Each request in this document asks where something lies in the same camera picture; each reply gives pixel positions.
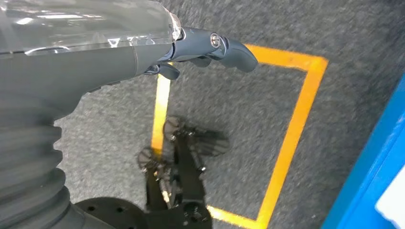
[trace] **bolt hole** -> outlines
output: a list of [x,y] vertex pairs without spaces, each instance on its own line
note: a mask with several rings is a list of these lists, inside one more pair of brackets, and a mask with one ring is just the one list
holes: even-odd
[[192,221],[193,223],[196,223],[196,222],[199,222],[200,219],[199,219],[198,217],[196,217],[196,216],[191,216],[191,221]]

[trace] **robotic arm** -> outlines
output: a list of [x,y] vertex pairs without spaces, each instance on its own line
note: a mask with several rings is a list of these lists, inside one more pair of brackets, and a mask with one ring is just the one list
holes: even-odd
[[[184,125],[172,132],[169,183],[181,189],[172,205],[161,201],[161,165],[144,167],[147,213],[116,199],[71,204],[64,172],[56,168],[62,152],[53,148],[62,132],[53,122],[85,93],[141,74],[174,80],[180,72],[168,62],[206,67],[211,60],[244,72],[257,65],[241,43],[181,28],[152,1],[0,0],[0,228],[119,229],[125,220],[136,220],[127,229],[211,228],[198,163],[190,156],[190,142],[204,138],[201,132]],[[111,206],[127,214],[112,217]]]

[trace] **metal screw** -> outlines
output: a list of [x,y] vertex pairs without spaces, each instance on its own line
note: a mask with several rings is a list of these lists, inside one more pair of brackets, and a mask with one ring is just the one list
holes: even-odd
[[221,40],[219,39],[219,35],[216,33],[211,34],[211,45],[214,48],[218,48],[221,45]]

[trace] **floor marking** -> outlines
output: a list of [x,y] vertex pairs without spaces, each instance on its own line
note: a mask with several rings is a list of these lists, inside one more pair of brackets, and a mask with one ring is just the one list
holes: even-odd
[[[249,219],[208,206],[208,210],[215,219],[246,229],[266,229],[276,206],[278,196],[282,190],[284,180],[319,89],[320,82],[328,65],[328,60],[323,57],[297,52],[254,45],[246,46],[255,55],[259,63],[294,68],[307,72],[257,219]],[[169,90],[170,80],[160,75],[158,78],[152,135],[152,148],[158,155],[161,154],[163,147],[162,129],[166,119]]]
[[167,104],[169,101],[170,80],[158,75],[156,89],[155,114],[153,118],[153,132],[151,147],[157,156],[161,156],[163,148],[163,125],[166,121]]

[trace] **black wheel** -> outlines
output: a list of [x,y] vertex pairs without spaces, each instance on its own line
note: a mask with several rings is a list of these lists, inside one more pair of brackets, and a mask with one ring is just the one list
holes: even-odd
[[142,171],[145,171],[148,168],[157,168],[159,166],[159,162],[153,153],[153,149],[144,148],[140,151],[138,154],[138,166]]
[[184,122],[180,117],[168,117],[165,124],[163,125],[163,135],[165,139],[168,141],[174,141],[174,139],[176,138],[176,132],[183,128],[183,126]]

